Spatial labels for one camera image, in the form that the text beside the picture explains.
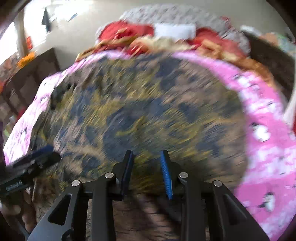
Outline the person's left hand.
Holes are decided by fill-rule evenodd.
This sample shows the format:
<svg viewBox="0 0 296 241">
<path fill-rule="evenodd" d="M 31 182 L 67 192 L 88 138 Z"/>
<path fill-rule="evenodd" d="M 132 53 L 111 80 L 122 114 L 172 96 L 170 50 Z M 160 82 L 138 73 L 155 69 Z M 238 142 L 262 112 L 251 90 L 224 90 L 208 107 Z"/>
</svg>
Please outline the person's left hand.
<svg viewBox="0 0 296 241">
<path fill-rule="evenodd" d="M 16 191 L 10 195 L 1 195 L 1 213 L 8 225 L 19 232 L 16 217 L 28 233 L 37 225 L 36 209 L 33 204 L 33 187 Z"/>
</svg>

